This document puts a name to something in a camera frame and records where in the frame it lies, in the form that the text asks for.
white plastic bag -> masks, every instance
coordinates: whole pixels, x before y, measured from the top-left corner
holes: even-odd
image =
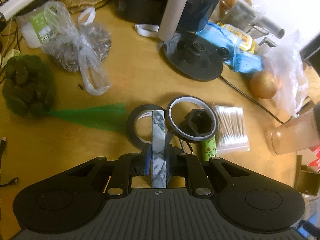
[[[88,15],[84,23],[81,20]],[[42,50],[49,55],[59,57],[64,55],[63,44],[72,44],[72,52],[68,52],[69,57],[76,57],[80,67],[85,90],[94,96],[100,96],[105,93],[111,83],[103,70],[100,59],[93,50],[93,44],[90,41],[90,26],[94,25],[95,18],[94,7],[87,8],[78,18],[79,29],[76,28],[70,14],[62,2],[48,2],[44,9],[44,18],[57,36],[49,42],[42,45]]]
[[[272,98],[277,108],[293,117],[303,106],[308,93],[308,79],[305,77],[302,60],[297,48],[300,31],[282,39],[282,44],[270,48],[263,44],[258,55],[262,56],[263,68],[279,81],[279,90]]]

table surface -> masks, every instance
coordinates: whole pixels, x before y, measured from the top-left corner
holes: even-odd
[[[142,104],[156,104],[166,108],[174,97],[180,95],[193,95],[210,105],[215,103],[243,107],[250,151],[234,152],[223,157],[293,185],[295,153],[274,156],[268,151],[267,131],[279,125],[271,116],[219,79],[197,82],[174,71],[159,53],[159,41],[139,36],[133,23],[121,20],[116,15],[113,2],[97,10],[96,22],[103,24],[112,35],[111,50],[103,62],[112,87],[99,97],[78,88],[77,85],[82,83],[80,73],[69,73],[58,68],[50,63],[40,49],[28,49],[24,40],[21,41],[22,54],[39,55],[53,72],[57,84],[55,110],[84,109],[124,102],[130,113]],[[247,83],[240,74],[224,68],[222,75],[250,95]],[[275,108],[271,100],[261,100],[261,103],[283,121],[288,119],[286,114]],[[182,109],[181,116],[184,117],[188,110],[188,107]],[[55,117],[35,120],[17,116],[6,108],[2,96],[0,112],[0,136],[7,138],[7,148],[2,157],[1,182],[6,183],[13,177],[20,179],[15,186],[1,188],[0,230],[4,240],[20,230],[12,212],[12,202],[26,186],[97,156],[116,160],[122,154],[139,152],[124,134],[86,128]],[[174,146],[178,143],[177,138],[172,140]],[[184,180],[173,178],[170,185],[183,187]],[[144,177],[135,177],[132,186],[149,187],[149,182]]]

plastic bottle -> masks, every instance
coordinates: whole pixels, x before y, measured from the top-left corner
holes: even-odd
[[[269,149],[278,155],[320,145],[320,103],[271,131]]]

tape roll inner ring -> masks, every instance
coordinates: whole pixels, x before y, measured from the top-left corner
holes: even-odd
[[[174,123],[173,119],[172,119],[172,115],[171,115],[171,110],[172,107],[175,106],[178,103],[182,103],[182,102],[190,102],[190,103],[194,103],[198,106],[200,106],[201,108],[203,108],[207,114],[211,117],[212,121],[214,122],[214,128],[212,130],[212,132],[209,135],[203,136],[203,137],[195,137],[195,136],[191,136],[185,132],[183,132],[182,130],[180,130],[178,128],[178,126]],[[170,105],[168,106],[168,118],[170,119],[171,124],[174,126],[173,128],[175,130],[177,130],[178,132],[180,132],[183,136],[185,136],[188,139],[194,140],[194,141],[202,141],[202,140],[207,140],[209,138],[211,138],[216,129],[217,129],[217,118],[213,112],[213,110],[211,109],[211,107],[205,103],[204,101],[200,100],[199,98],[196,97],[190,97],[190,96],[183,96],[183,97],[178,97],[176,99],[174,99],[173,101],[171,101]]]

marble bar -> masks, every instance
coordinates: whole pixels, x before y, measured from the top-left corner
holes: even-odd
[[[152,173],[151,187],[166,188],[164,111],[152,111]]]

